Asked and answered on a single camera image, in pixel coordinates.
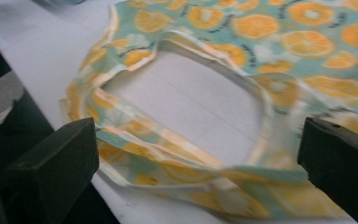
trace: white surface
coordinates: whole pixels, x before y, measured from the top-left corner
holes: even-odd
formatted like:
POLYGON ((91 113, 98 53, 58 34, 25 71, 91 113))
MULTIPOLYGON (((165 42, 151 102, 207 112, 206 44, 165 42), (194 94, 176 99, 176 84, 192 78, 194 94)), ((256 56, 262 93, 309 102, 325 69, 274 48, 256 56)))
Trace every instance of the white surface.
MULTIPOLYGON (((90 46, 102 36, 107 5, 115 2, 41 7, 29 0, 0 0, 0 51, 55 129, 63 125, 58 102, 90 46)), ((123 74, 107 89, 222 161, 243 161, 258 136, 259 105, 241 84, 229 81, 238 78, 227 70, 187 57, 182 50, 163 47, 157 61, 131 77, 123 74)), ((353 223, 223 220, 193 204, 129 191, 100 173, 92 182, 123 224, 353 223)))

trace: fabric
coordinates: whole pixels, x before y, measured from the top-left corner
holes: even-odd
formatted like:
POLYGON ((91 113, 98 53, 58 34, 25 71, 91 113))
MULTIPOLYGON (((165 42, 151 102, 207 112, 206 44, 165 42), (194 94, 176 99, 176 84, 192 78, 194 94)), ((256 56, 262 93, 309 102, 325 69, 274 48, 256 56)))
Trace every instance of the fabric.
POLYGON ((71 120, 95 118, 113 181, 244 217, 346 216, 296 154, 305 117, 358 133, 358 0, 137 0, 111 7, 110 20, 66 105, 71 120), (225 166, 102 89, 153 60, 162 40, 259 89, 262 133, 246 163, 225 166))

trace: white table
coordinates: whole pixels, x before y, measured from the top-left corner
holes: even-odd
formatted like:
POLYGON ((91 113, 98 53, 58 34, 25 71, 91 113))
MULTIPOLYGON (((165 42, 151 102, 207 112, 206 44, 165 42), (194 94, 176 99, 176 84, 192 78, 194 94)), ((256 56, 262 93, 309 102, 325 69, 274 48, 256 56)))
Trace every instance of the white table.
MULTIPOLYGON (((54 129, 64 124, 59 100, 90 46, 102 36, 107 6, 116 2, 87 0, 76 6, 42 7, 29 0, 0 0, 0 51, 54 129)), ((262 109, 239 83, 221 66, 163 45, 156 61, 130 77, 118 77, 106 89, 226 164, 234 164, 252 148, 262 109)), ((124 189, 100 172, 92 183, 123 224, 355 223, 222 219, 194 204, 124 189)))

